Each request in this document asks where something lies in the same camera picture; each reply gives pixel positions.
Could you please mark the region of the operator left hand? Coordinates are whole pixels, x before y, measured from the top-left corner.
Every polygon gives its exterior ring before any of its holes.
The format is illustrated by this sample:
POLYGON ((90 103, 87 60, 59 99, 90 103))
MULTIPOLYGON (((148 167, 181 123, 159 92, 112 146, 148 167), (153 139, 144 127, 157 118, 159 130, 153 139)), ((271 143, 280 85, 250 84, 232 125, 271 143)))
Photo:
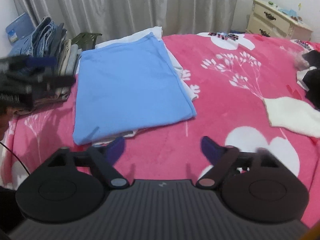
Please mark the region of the operator left hand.
POLYGON ((0 140, 3 140, 7 129, 9 128, 9 122, 12 119, 14 110, 9 107, 6 108, 4 113, 1 113, 0 117, 0 140))

